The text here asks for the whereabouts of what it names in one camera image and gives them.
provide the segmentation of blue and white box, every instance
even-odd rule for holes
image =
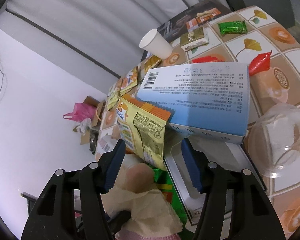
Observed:
[[[150,69],[137,98],[170,111],[174,130],[241,144],[250,105],[248,66],[211,62]]]

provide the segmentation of clear plastic dome lid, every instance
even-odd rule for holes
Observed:
[[[300,110],[284,103],[271,107],[253,125],[248,152],[262,175],[282,176],[300,156]]]

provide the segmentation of plastic container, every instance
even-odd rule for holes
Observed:
[[[139,48],[167,59],[172,53],[172,46],[158,33],[157,29],[150,30],[140,41]]]
[[[271,107],[253,125],[248,152],[262,175],[282,176],[300,157],[300,110],[285,103]]]

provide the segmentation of yellow snack bag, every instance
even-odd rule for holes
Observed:
[[[122,78],[120,78],[116,83],[112,85],[109,89],[108,93],[108,103],[107,103],[107,109],[110,110],[112,107],[115,106],[115,104],[118,102],[120,96],[120,89],[122,85]]]
[[[142,80],[146,76],[149,69],[156,68],[161,63],[161,59],[155,55],[144,60],[144,64],[141,63],[141,68],[139,69],[138,82],[142,83]]]
[[[153,166],[163,163],[165,125],[171,113],[125,94],[117,106],[118,125],[126,146]]]
[[[138,84],[138,67],[135,66],[125,78],[122,80],[120,95],[123,96],[131,88],[135,87]]]

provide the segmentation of cardboard box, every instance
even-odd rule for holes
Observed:
[[[103,106],[105,105],[105,101],[99,102],[98,100],[95,100],[93,97],[87,96],[86,99],[83,101],[83,103],[95,106],[97,108],[96,113],[92,120],[92,127],[101,123],[98,117],[101,119],[104,110]],[[85,135],[81,135],[80,145],[87,144],[87,143],[90,143],[90,131],[87,131]]]

